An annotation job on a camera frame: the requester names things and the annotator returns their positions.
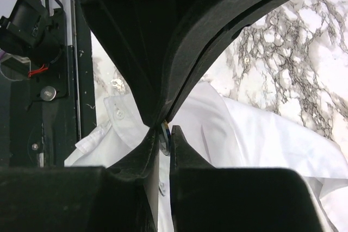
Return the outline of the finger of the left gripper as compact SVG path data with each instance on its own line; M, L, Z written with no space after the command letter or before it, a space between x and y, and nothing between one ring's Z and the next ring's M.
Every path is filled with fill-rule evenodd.
M165 56L161 118L170 121L218 55L268 12L288 0L197 0L176 28Z
M142 121L162 122L193 65L182 53L194 0L80 0L85 20L128 83Z

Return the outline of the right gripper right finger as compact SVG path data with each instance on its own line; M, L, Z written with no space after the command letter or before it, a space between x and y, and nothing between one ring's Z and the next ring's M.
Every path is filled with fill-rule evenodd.
M304 180L284 168L215 168L172 128L175 231L323 231Z

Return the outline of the white shirt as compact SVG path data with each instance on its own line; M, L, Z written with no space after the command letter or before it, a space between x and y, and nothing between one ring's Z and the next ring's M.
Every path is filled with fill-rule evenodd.
M69 166L110 167L148 132L132 94L104 99L109 119L76 144ZM347 160L333 141L274 113L197 84L174 117L214 167L283 167L302 175L324 231L347 231Z

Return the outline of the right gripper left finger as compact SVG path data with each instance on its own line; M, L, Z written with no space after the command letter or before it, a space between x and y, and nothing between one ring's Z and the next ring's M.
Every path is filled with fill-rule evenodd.
M1 231L156 231L158 133L109 168L1 169Z

